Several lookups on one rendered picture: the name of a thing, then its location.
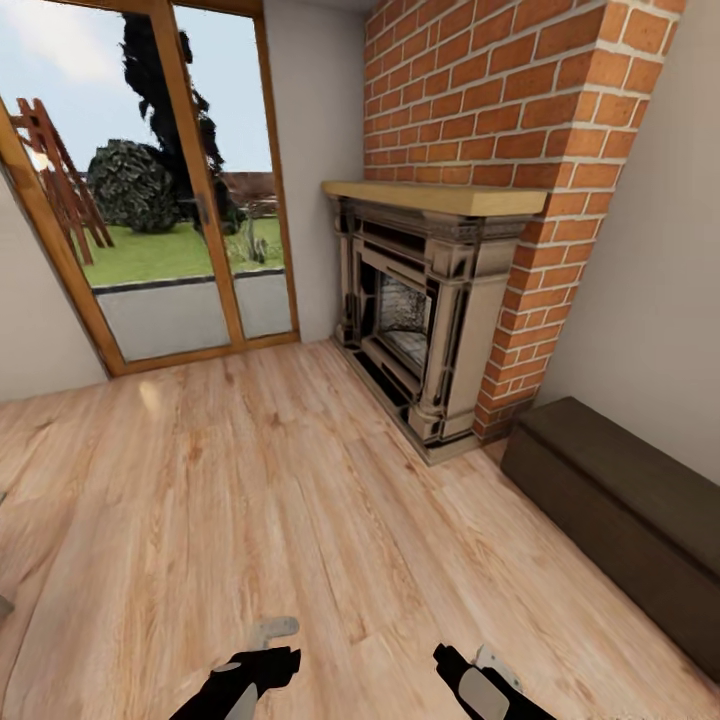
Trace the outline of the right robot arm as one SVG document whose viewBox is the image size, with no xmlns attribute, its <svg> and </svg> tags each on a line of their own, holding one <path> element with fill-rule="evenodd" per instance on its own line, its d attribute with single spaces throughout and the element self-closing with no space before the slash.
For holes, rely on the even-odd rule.
<svg viewBox="0 0 720 720">
<path fill-rule="evenodd" d="M 520 677 L 484 643 L 470 663 L 442 643 L 433 657 L 437 673 L 474 720 L 555 720 L 524 696 Z"/>
</svg>

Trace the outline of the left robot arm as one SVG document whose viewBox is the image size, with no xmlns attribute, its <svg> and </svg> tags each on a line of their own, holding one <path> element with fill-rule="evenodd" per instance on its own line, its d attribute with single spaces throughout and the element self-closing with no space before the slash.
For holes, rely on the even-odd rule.
<svg viewBox="0 0 720 720">
<path fill-rule="evenodd" d="M 287 687 L 301 663 L 301 649 L 268 649 L 267 639 L 296 635 L 299 630 L 299 620 L 291 616 L 254 620 L 248 651 L 214 668 L 201 692 L 168 720 L 253 720 L 263 693 Z"/>
</svg>

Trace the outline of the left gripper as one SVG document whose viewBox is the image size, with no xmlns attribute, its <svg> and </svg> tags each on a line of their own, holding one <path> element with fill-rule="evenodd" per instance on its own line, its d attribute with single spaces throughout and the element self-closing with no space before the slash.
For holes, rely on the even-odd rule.
<svg viewBox="0 0 720 720">
<path fill-rule="evenodd" d="M 260 692 L 260 699 L 267 689 L 287 687 L 293 673 L 299 672 L 301 663 L 301 649 L 291 651 L 287 647 L 275 647 L 258 652 L 239 652 L 232 656 L 232 660 L 256 660 L 264 674 L 264 688 Z"/>
</svg>

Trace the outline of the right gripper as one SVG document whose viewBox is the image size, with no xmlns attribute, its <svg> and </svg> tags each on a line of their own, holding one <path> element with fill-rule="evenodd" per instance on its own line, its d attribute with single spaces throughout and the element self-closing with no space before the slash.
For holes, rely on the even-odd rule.
<svg viewBox="0 0 720 720">
<path fill-rule="evenodd" d="M 447 682 L 447 685 L 453 690 L 455 697 L 462 705 L 461 698 L 458 696 L 458 688 L 461 677 L 472 666 L 467 660 L 453 647 L 453 645 L 444 646 L 442 643 L 436 648 L 433 657 L 438 661 L 437 673 Z"/>
</svg>

